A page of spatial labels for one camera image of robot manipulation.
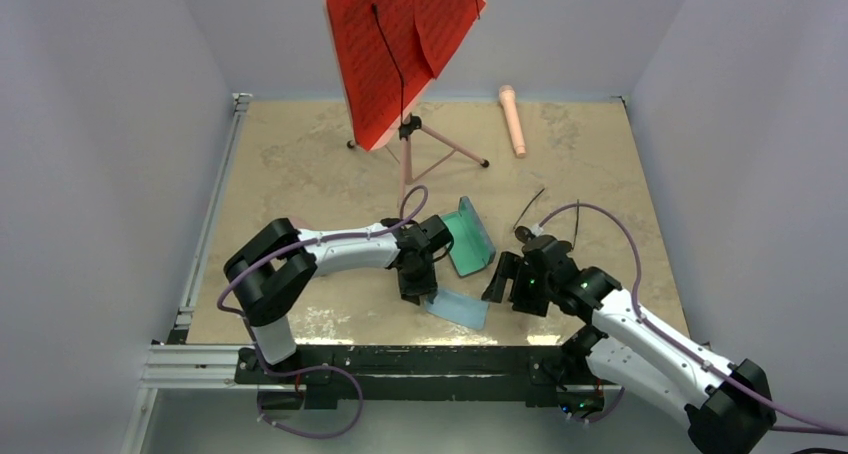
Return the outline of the black sunglasses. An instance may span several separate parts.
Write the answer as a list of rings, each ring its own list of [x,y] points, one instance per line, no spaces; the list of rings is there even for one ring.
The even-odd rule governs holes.
[[[527,225],[522,224],[521,221],[526,216],[528,211],[532,208],[532,206],[540,199],[540,197],[545,192],[545,190],[546,190],[546,188],[542,187],[537,193],[534,194],[534,196],[527,202],[527,204],[525,205],[525,207],[522,209],[521,213],[519,214],[518,218],[515,220],[515,222],[512,225],[513,235],[516,238],[516,240],[521,244],[526,244],[530,240],[534,239],[534,238],[527,239],[527,238],[524,237],[524,235],[521,232],[521,227],[527,226]],[[569,241],[569,245],[570,245],[571,250],[574,250],[577,247],[579,228],[580,228],[580,217],[581,217],[581,200],[579,198],[577,198],[575,200],[574,204],[575,204],[575,207],[574,207],[575,219],[574,219],[574,226],[573,226],[573,234],[572,234],[571,240]]]

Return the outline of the pink glasses case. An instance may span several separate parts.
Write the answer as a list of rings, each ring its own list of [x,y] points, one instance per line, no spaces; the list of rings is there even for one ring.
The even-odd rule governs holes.
[[[309,222],[298,217],[289,217],[289,222],[297,230],[314,230],[314,227]]]

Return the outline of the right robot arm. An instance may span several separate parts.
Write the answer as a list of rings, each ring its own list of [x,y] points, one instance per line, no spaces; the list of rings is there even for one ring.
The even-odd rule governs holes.
[[[561,347],[576,381],[591,375],[621,386],[681,424],[702,453],[749,453],[775,425],[763,369],[711,352],[633,303],[598,267],[580,268],[571,245],[550,235],[500,255],[482,298],[539,317],[555,305],[584,326]]]

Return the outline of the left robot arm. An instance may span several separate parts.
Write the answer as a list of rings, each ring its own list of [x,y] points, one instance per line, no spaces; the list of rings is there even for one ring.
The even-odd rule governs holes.
[[[355,269],[397,273],[402,300],[418,305],[438,289],[435,263],[453,247],[445,222],[386,218],[337,231],[297,229],[288,218],[270,222],[225,264],[223,272],[240,316],[262,352],[259,369],[272,382],[297,373],[297,344],[288,314],[315,277]]]

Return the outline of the blue glasses case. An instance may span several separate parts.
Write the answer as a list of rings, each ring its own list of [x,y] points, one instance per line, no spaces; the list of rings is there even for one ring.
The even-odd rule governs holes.
[[[496,248],[468,196],[462,196],[457,209],[441,219],[453,237],[449,257],[460,278],[478,273],[494,261]]]

